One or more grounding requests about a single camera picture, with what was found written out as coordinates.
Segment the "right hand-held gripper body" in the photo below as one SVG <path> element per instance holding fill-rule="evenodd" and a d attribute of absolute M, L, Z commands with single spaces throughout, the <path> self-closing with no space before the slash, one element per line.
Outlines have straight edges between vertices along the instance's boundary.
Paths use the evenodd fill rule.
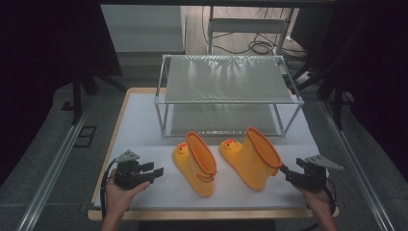
<path fill-rule="evenodd" d="M 325 188 L 327 170 L 329 168 L 344 170 L 343 166 L 340 166 L 321 155 L 306 157 L 304 161 L 310 166 L 308 169 L 302 168 L 303 180 L 299 183 L 299 186 L 309 191 L 321 191 Z"/>

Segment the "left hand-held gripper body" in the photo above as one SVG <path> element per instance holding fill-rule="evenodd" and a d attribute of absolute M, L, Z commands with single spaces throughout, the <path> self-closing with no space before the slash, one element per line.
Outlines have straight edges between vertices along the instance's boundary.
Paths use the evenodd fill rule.
<path fill-rule="evenodd" d="M 140 156 L 131 150 L 121 154 L 115 162 L 115 184 L 123 190 L 132 190 L 136 186 L 147 181 L 147 172 L 141 171 L 141 165 L 138 162 Z"/>

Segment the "yellow duck rain boot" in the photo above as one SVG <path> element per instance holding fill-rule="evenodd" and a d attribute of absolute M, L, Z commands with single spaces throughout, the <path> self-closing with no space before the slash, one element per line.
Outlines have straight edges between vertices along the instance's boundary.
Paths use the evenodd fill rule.
<path fill-rule="evenodd" d="M 173 149 L 172 159 L 196 193 L 203 197 L 214 193 L 217 162 L 207 143 L 197 133 L 187 133 L 186 140 Z"/>
<path fill-rule="evenodd" d="M 269 139 L 254 127 L 248 127 L 243 142 L 235 139 L 223 141 L 219 152 L 254 191 L 262 191 L 269 177 L 275 176 L 283 161 Z"/>

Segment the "two-tier metal shoe rack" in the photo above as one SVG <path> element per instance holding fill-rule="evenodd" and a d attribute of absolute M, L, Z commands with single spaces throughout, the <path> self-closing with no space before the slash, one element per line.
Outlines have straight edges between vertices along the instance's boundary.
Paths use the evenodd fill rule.
<path fill-rule="evenodd" d="M 303 100 L 281 56 L 165 55 L 154 104 L 165 137 L 284 137 Z"/>

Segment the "person's left hand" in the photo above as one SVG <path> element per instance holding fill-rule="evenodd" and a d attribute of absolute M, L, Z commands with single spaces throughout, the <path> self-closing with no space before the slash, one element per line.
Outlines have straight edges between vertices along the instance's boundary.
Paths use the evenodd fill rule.
<path fill-rule="evenodd" d="M 105 187 L 107 217 L 122 216 L 129 209 L 133 198 L 150 186 L 149 182 L 143 182 L 132 190 L 123 190 L 115 184 L 115 173 L 116 169 L 113 169 Z"/>

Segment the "person's right hand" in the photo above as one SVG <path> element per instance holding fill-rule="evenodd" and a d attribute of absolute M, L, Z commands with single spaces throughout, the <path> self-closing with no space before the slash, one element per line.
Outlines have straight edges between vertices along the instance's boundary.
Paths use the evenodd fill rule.
<path fill-rule="evenodd" d="M 310 192 L 297 185 L 294 185 L 294 187 L 302 193 L 308 207 L 315 215 L 331 216 L 331 197 L 325 191 Z"/>

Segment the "white table mat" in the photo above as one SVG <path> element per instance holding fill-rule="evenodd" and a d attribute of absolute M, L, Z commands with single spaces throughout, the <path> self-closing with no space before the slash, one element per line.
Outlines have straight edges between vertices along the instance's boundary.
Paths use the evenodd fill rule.
<path fill-rule="evenodd" d="M 132 210 L 281 209 L 305 206 L 301 193 L 285 180 L 281 172 L 270 177 L 262 191 L 250 189 L 218 152 L 219 144 L 227 139 L 225 136 L 204 139 L 217 162 L 216 188 L 208 197 L 199 195 L 172 160 L 173 149 L 185 139 L 185 135 L 162 135 L 152 93 L 130 94 L 116 126 L 110 158 L 131 150 L 140 156 L 142 164 L 153 162 L 156 168 L 164 170 L 164 175 L 155 179 L 153 185 L 136 195 L 130 206 Z"/>

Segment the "black stand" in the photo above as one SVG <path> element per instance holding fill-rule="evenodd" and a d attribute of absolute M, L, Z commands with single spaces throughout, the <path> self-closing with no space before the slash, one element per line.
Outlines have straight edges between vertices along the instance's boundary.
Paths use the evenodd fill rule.
<path fill-rule="evenodd" d="M 128 88 L 114 79 L 114 76 L 121 76 L 121 68 L 118 61 L 107 62 L 106 64 L 78 64 L 72 73 L 72 94 L 73 94 L 73 120 L 76 125 L 83 114 L 82 109 L 82 90 L 88 95 L 95 95 L 98 92 L 98 86 L 94 80 L 100 78 L 109 85 L 127 91 Z"/>
<path fill-rule="evenodd" d="M 293 78 L 297 80 L 307 71 L 312 72 L 311 77 L 296 87 L 303 90 L 322 80 L 317 96 L 327 99 L 334 93 L 333 119 L 339 129 L 343 129 L 341 67 L 355 39 L 355 25 L 355 17 L 340 10 L 301 10 L 292 32 L 292 38 L 309 52 L 305 65 Z"/>

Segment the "white cabinet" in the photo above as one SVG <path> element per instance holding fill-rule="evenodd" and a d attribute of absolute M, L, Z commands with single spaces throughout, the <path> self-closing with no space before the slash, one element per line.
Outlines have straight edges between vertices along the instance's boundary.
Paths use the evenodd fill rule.
<path fill-rule="evenodd" d="M 185 51 L 186 16 L 182 6 L 102 5 L 115 51 Z"/>

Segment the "aluminium rail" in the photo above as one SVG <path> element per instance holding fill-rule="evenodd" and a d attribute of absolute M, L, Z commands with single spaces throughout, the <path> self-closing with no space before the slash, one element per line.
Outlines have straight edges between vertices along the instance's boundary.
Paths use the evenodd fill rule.
<path fill-rule="evenodd" d="M 79 136 L 80 130 L 88 117 L 93 99 L 93 96 L 87 96 L 84 100 L 84 104 L 82 106 L 83 113 L 79 116 L 77 122 L 70 126 L 67 135 L 64 137 L 62 145 L 58 149 L 57 154 L 54 156 L 50 167 L 47 169 L 44 177 L 42 178 L 36 193 L 34 194 L 15 231 L 34 230 L 46 202 L 48 201 L 49 196 L 61 175 L 67 157 L 69 156 L 71 149 Z"/>
<path fill-rule="evenodd" d="M 326 120 L 329 123 L 329 126 L 340 145 L 340 148 L 344 154 L 344 157 L 349 165 L 357 185 L 359 186 L 360 191 L 362 192 L 363 197 L 365 198 L 371 213 L 376 220 L 381 231 L 395 231 L 395 227 L 392 224 L 392 221 L 389 218 L 388 212 L 380 201 L 377 193 L 372 187 L 367 175 L 364 173 L 355 153 L 350 146 L 348 139 L 346 138 L 344 132 L 337 126 L 334 118 L 332 117 L 333 113 L 330 108 L 330 105 L 326 101 L 319 101 L 320 106 L 322 107 Z"/>

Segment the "black floor bracket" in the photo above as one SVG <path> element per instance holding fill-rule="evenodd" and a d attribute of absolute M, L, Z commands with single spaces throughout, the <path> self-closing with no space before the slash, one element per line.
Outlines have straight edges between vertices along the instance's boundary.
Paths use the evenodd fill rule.
<path fill-rule="evenodd" d="M 89 148 L 93 141 L 96 129 L 96 126 L 83 126 L 75 140 L 74 147 Z"/>

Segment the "grey metal frame stand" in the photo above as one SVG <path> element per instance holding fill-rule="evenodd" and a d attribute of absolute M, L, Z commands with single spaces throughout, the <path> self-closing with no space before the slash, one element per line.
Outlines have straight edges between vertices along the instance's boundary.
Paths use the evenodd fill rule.
<path fill-rule="evenodd" d="M 289 9 L 284 19 L 266 18 L 214 18 L 214 7 L 210 7 L 207 29 L 207 53 L 213 53 L 213 33 L 255 33 L 275 34 L 278 41 L 274 50 L 275 55 L 282 53 L 294 9 Z"/>

